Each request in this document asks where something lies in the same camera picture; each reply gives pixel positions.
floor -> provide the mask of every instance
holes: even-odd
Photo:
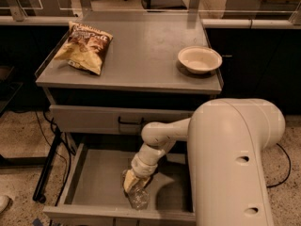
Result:
[[[202,0],[202,8],[221,10],[226,0],[212,3]],[[141,8],[140,0],[94,0],[94,9]],[[0,118],[0,154],[4,157],[45,156],[54,134],[41,111],[6,111]],[[288,180],[268,189],[275,226],[301,226],[301,116],[286,116],[286,131],[279,144],[287,152],[292,166]],[[262,152],[266,184],[280,182],[289,172],[287,155],[274,146]],[[45,187],[45,203],[32,200],[41,167],[0,169],[0,194],[11,198],[8,208],[0,214],[0,225],[49,225],[50,219],[42,212],[45,205],[55,205],[68,166],[68,154],[60,145],[52,165],[52,173]]]

drawer handle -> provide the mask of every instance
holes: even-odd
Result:
[[[141,118],[141,121],[139,121],[139,122],[132,122],[132,121],[122,121],[121,117],[119,117],[119,124],[142,125],[143,122],[144,122],[144,118]]]

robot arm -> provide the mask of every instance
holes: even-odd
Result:
[[[280,141],[284,130],[283,115],[267,101],[212,100],[191,119],[147,125],[124,188],[147,180],[175,140],[187,140],[197,226],[273,226],[261,150]]]

glass partition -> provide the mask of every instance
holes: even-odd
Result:
[[[25,16],[81,17],[87,11],[151,10],[146,0],[18,0]],[[300,24],[301,0],[182,0],[181,9],[169,6],[158,10],[197,10],[203,19],[281,20]],[[150,0],[151,5],[164,0]],[[8,0],[0,0],[0,15],[10,15]]]

closed drawer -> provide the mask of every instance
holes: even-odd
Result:
[[[163,158],[146,190],[147,209],[133,209],[124,195],[122,172],[130,167],[138,136],[99,135],[101,143],[81,143],[58,206],[44,207],[57,223],[115,226],[195,226],[189,169],[184,153]],[[116,142],[116,137],[128,145]]]
[[[62,132],[97,134],[139,134],[151,121],[172,122],[192,116],[193,111],[51,105]]]

